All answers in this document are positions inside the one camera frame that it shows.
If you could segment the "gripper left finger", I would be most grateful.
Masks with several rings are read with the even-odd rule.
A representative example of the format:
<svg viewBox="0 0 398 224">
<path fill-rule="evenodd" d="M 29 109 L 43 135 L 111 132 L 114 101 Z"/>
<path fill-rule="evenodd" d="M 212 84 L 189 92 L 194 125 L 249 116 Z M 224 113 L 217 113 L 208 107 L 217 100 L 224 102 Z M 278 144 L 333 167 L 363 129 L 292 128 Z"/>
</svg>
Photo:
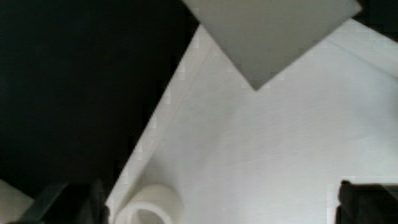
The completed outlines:
<svg viewBox="0 0 398 224">
<path fill-rule="evenodd" d="M 16 224 L 109 224 L 104 184 L 52 184 L 24 212 Z"/>
</svg>

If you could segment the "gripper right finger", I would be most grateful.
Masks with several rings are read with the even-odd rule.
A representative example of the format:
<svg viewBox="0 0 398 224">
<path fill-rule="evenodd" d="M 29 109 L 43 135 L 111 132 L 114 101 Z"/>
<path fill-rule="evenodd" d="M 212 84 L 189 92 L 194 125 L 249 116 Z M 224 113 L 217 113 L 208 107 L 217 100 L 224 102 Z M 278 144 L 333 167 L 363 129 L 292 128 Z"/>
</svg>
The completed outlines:
<svg viewBox="0 0 398 224">
<path fill-rule="evenodd" d="M 342 181 L 336 224 L 398 224 L 398 184 Z"/>
</svg>

